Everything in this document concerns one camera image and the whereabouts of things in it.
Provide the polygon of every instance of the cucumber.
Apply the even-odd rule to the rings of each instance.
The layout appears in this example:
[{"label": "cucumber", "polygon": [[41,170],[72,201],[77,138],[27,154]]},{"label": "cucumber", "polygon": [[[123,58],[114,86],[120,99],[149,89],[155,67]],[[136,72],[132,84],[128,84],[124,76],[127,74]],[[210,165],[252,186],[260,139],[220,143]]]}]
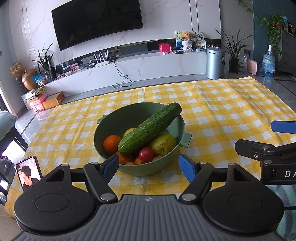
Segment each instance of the cucumber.
[{"label": "cucumber", "polygon": [[121,140],[118,151],[129,154],[145,147],[145,144],[164,131],[181,111],[182,108],[178,103],[171,103],[157,111]]}]

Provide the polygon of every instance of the blue water bottle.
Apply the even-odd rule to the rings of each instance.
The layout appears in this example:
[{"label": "blue water bottle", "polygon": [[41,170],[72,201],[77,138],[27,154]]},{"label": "blue water bottle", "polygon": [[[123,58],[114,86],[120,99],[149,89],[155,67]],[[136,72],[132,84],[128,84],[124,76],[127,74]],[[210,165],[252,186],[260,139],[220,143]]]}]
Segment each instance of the blue water bottle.
[{"label": "blue water bottle", "polygon": [[273,77],[275,71],[276,58],[271,53],[272,46],[269,45],[268,53],[263,55],[261,73],[265,76]]}]

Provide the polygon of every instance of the blue gripper pad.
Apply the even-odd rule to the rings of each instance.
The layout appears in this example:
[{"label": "blue gripper pad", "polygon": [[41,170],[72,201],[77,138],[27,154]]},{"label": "blue gripper pad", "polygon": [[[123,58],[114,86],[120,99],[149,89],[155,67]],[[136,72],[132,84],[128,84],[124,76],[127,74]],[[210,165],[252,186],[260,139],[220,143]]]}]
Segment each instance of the blue gripper pad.
[{"label": "blue gripper pad", "polygon": [[296,134],[296,122],[295,121],[280,121],[274,120],[270,127],[273,132]]},{"label": "blue gripper pad", "polygon": [[195,173],[195,165],[197,165],[197,163],[186,155],[181,154],[179,156],[179,169],[190,183],[197,175],[197,173]]},{"label": "blue gripper pad", "polygon": [[119,168],[119,157],[112,155],[101,164],[101,167],[103,168],[102,177],[106,183],[109,183]]}]

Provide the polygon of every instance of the orange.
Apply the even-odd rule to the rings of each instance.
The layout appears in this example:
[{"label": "orange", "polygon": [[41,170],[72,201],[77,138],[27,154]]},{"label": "orange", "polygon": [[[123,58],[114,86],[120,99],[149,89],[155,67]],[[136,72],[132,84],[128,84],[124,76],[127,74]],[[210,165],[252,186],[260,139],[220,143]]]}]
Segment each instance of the orange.
[{"label": "orange", "polygon": [[125,165],[128,162],[133,162],[133,158],[131,157],[131,155],[125,155],[120,153],[119,151],[115,153],[116,155],[118,155],[119,157],[119,164]]},{"label": "orange", "polygon": [[143,162],[140,160],[139,157],[137,157],[137,158],[135,159],[135,165],[140,165],[140,164],[143,164]]},{"label": "orange", "polygon": [[121,141],[121,137],[119,136],[116,136],[116,135],[108,136],[103,141],[103,149],[105,153],[109,156],[115,154],[118,151],[118,145],[120,141]]}]

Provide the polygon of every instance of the stainless steel trash can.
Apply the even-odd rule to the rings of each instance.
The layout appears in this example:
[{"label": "stainless steel trash can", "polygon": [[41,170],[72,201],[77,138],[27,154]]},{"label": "stainless steel trash can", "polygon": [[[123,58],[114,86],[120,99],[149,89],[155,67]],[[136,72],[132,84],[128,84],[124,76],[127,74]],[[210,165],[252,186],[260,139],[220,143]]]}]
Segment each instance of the stainless steel trash can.
[{"label": "stainless steel trash can", "polygon": [[207,48],[207,71],[206,77],[216,80],[224,76],[225,50]]}]

